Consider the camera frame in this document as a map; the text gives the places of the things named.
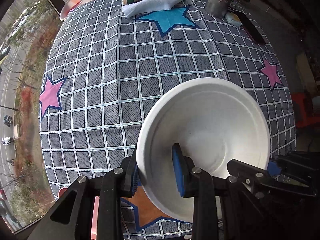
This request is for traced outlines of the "grey checked tablecloth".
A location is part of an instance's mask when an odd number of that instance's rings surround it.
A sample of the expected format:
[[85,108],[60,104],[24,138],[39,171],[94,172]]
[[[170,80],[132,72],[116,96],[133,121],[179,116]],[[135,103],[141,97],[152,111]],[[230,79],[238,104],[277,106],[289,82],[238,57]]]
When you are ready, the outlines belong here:
[[241,27],[214,18],[207,0],[184,0],[186,12],[162,36],[157,25],[125,18],[121,0],[93,0],[70,12],[50,50],[41,100],[42,155],[53,195],[79,176],[95,178],[133,153],[147,114],[182,82],[217,77],[244,88],[259,104],[271,155],[296,147],[293,105],[281,68],[271,87],[263,61],[278,63],[270,41],[259,45]]

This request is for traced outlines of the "white cloth towel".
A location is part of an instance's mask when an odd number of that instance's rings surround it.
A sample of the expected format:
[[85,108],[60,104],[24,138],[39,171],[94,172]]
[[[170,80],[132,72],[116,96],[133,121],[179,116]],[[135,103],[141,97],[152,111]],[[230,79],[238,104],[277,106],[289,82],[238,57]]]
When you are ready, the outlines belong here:
[[170,10],[181,1],[183,0],[142,0],[137,3],[124,5],[122,12],[125,18],[131,18],[146,12]]

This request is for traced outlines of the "large white bowl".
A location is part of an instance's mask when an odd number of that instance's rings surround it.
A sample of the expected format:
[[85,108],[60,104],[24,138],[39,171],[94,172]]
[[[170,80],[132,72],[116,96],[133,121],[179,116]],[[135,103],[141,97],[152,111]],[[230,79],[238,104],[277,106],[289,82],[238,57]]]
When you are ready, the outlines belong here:
[[166,92],[151,108],[137,142],[140,181],[149,200],[166,215],[191,222],[194,201],[177,189],[171,149],[219,178],[236,159],[266,169],[270,133],[257,102],[236,84],[218,78],[186,81]]

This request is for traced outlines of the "red plastic stool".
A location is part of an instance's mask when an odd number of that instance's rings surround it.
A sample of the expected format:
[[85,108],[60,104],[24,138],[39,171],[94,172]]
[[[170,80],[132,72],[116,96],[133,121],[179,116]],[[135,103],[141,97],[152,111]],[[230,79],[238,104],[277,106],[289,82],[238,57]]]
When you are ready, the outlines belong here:
[[319,125],[319,111],[313,109],[312,99],[308,93],[293,93],[291,100],[297,128]]

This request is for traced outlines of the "small yellow sponge packet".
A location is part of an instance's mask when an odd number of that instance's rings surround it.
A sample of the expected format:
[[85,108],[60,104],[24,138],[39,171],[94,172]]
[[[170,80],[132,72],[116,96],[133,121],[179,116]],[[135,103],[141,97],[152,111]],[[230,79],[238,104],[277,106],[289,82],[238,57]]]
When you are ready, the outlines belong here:
[[225,14],[225,19],[226,21],[236,27],[241,27],[242,26],[242,22],[240,21],[240,18],[233,12],[227,12]]

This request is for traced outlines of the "pink square plate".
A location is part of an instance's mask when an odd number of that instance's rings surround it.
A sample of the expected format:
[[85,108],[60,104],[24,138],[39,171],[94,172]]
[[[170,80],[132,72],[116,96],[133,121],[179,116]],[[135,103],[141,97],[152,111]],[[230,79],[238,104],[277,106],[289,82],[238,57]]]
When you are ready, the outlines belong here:
[[[59,189],[58,197],[60,198],[68,187],[62,187]],[[91,226],[91,239],[96,240],[97,239],[97,224],[98,224],[98,209],[99,209],[99,200],[100,197],[96,196],[94,201],[94,208],[93,208],[93,217],[92,217],[92,226]]]

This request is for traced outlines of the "black flat case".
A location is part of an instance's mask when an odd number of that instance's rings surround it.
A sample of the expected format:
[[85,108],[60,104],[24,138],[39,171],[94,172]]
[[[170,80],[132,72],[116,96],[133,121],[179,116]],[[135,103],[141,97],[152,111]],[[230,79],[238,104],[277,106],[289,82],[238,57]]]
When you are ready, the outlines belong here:
[[263,39],[262,35],[259,33],[255,25],[250,21],[250,19],[243,13],[237,10],[229,9],[229,12],[234,13],[236,16],[238,16],[240,22],[242,23],[242,27],[247,33],[247,35],[250,37],[251,40],[253,40],[256,44],[259,45],[265,45],[266,42]]

